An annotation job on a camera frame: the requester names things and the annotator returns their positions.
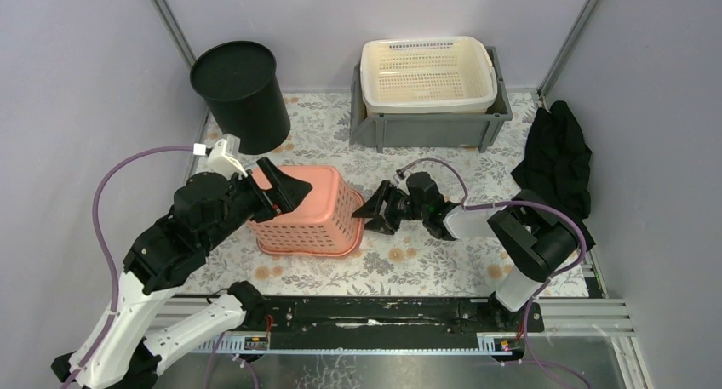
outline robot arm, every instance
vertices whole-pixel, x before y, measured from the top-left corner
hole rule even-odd
[[[384,180],[353,216],[370,219],[366,230],[389,235],[398,230],[401,220],[420,220],[432,236],[443,240],[497,237],[515,265],[490,297],[499,307],[500,322],[518,316],[524,303],[577,249],[573,230],[539,209],[466,210],[459,203],[445,201],[426,172],[409,175],[406,187],[408,193]],[[529,190],[513,200],[545,204]]]
[[[247,220],[260,222],[293,211],[312,189],[264,157],[257,163],[272,187],[261,190],[232,149],[237,149],[232,137],[216,142],[209,154],[215,172],[192,176],[175,192],[170,211],[133,243],[123,260],[112,326],[75,377],[81,387],[152,387],[173,362],[213,336],[241,324],[262,325],[264,299],[243,282],[201,312],[146,335],[160,308],[205,264],[212,249]],[[61,381],[79,368],[109,311],[110,306],[76,352],[54,360],[53,371]]]

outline gray floor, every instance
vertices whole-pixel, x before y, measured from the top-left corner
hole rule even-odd
[[[583,373],[595,388],[624,387],[614,350],[604,338],[534,338],[532,343],[541,360]],[[208,355],[188,355],[155,387],[201,388],[207,361]],[[265,388],[559,388],[535,365],[502,368],[487,357],[267,355],[254,366]],[[573,387],[583,387],[563,372],[559,376]],[[216,358],[210,388],[251,387],[247,369],[240,369],[228,355]]]

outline gray wall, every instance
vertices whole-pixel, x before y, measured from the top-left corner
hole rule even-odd
[[[83,343],[110,297],[95,187],[126,156],[192,143],[203,104],[149,0],[1,0],[0,12],[0,387],[57,387],[51,361]],[[101,202],[118,264],[188,163],[149,159]]]
[[[604,0],[553,99],[594,151],[590,223],[657,388],[719,387],[719,0]]]
[[[286,90],[348,89],[364,43],[469,35],[499,50],[507,86],[536,87],[585,0],[169,0],[200,55],[256,40]]]

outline white basket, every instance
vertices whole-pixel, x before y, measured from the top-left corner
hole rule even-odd
[[[496,73],[472,37],[378,40],[364,45],[361,89],[369,112],[485,112]]]

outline white connector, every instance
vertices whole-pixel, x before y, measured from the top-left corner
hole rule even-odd
[[[208,155],[208,167],[212,172],[222,174],[226,179],[231,179],[233,174],[238,173],[242,178],[248,176],[244,166],[238,161],[239,138],[225,134],[223,138],[213,144]]]

